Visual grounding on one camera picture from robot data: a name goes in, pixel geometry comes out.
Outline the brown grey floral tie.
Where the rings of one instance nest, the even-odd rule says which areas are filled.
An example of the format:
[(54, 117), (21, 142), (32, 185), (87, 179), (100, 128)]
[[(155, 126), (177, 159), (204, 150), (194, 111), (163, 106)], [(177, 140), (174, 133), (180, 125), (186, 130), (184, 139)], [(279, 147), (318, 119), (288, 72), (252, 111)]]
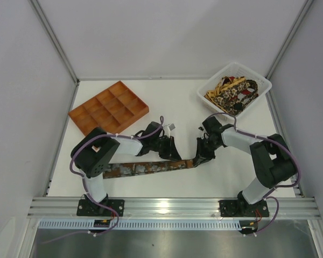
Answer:
[(193, 160), (180, 161), (154, 161), (136, 163), (113, 163), (104, 171), (103, 178), (120, 178), (157, 174), (167, 171), (191, 169), (194, 167)]

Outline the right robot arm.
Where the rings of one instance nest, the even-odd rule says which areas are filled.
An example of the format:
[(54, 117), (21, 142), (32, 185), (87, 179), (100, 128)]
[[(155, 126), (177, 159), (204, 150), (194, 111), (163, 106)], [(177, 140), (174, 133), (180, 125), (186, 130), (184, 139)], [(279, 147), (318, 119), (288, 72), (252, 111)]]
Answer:
[(218, 148), (234, 147), (251, 156), (256, 175), (248, 187), (238, 193), (236, 200), (221, 203), (222, 216), (252, 217), (262, 210), (267, 196), (282, 182), (299, 175), (299, 167), (281, 135), (253, 135), (237, 129), (235, 124), (222, 125), (214, 116), (208, 117), (202, 125), (205, 132), (202, 138), (197, 138), (194, 167), (215, 159)]

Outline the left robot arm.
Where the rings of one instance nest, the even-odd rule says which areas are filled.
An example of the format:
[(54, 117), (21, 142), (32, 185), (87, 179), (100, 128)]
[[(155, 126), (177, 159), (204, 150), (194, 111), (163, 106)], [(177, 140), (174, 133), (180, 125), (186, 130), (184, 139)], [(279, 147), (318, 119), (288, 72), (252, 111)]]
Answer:
[[(71, 151), (69, 169), (81, 177), (85, 199), (93, 206), (108, 205), (105, 178), (130, 177), (153, 174), (181, 168), (182, 158), (170, 134), (172, 126), (151, 122), (147, 128), (127, 136), (110, 134), (100, 127), (94, 128)], [(112, 163), (116, 154), (135, 157), (156, 152), (160, 162)]]

